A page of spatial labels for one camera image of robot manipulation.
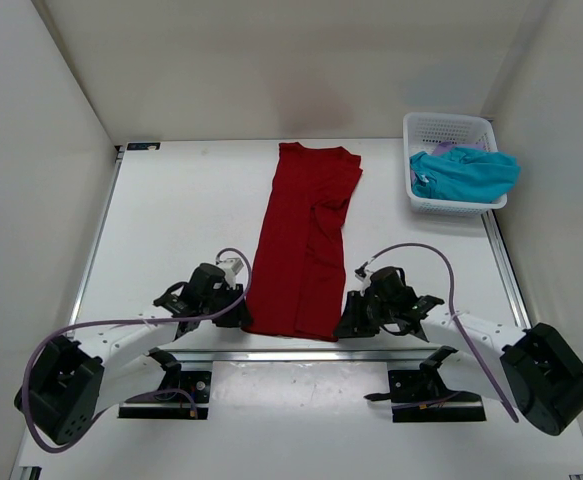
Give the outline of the red t shirt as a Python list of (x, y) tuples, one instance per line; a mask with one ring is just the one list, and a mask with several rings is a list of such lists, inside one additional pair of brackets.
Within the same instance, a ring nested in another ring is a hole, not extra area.
[(246, 298), (249, 332), (336, 341), (342, 229), (362, 173), (360, 156), (343, 147), (280, 144)]

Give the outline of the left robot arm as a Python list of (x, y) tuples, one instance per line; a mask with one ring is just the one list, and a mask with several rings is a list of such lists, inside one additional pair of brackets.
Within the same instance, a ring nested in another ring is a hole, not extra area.
[(237, 283), (245, 270), (236, 257), (202, 263), (186, 282), (154, 300), (170, 315), (120, 323), (85, 322), (53, 334), (25, 368), (28, 378), (14, 406), (31, 430), (51, 440), (56, 453), (77, 442), (108, 408), (134, 397), (169, 400), (181, 392), (181, 366), (167, 346), (211, 322), (242, 328), (251, 317)]

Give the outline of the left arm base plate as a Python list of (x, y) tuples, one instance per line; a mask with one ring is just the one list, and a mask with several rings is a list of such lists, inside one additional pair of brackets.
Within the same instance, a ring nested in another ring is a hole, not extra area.
[(123, 403), (120, 419), (134, 420), (206, 420), (212, 387), (211, 370), (182, 370), (170, 386), (170, 392), (152, 394)]

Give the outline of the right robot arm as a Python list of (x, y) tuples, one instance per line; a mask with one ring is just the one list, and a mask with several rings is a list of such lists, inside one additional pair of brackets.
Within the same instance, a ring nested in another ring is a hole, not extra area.
[(560, 435), (583, 411), (583, 362), (552, 326), (507, 327), (419, 296), (399, 267), (357, 270), (359, 290), (347, 293), (334, 329), (338, 339), (385, 332), (435, 345), (404, 391), (399, 409), (440, 404), (458, 393), (499, 401), (514, 419)]

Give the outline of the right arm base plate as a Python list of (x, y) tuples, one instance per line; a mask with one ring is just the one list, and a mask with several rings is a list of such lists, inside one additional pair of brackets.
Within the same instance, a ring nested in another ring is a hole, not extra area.
[(414, 362), (392, 362), (388, 387), (364, 396), (372, 404), (389, 406), (393, 423), (476, 423), (486, 413), (479, 395), (449, 390), (441, 380)]

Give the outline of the teal t shirt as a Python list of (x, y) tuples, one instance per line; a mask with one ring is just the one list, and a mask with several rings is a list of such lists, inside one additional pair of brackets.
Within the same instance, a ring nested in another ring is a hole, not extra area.
[(442, 156), (424, 151), (409, 159), (412, 191), (420, 198), (491, 204), (517, 183), (517, 159), (501, 152), (466, 148)]

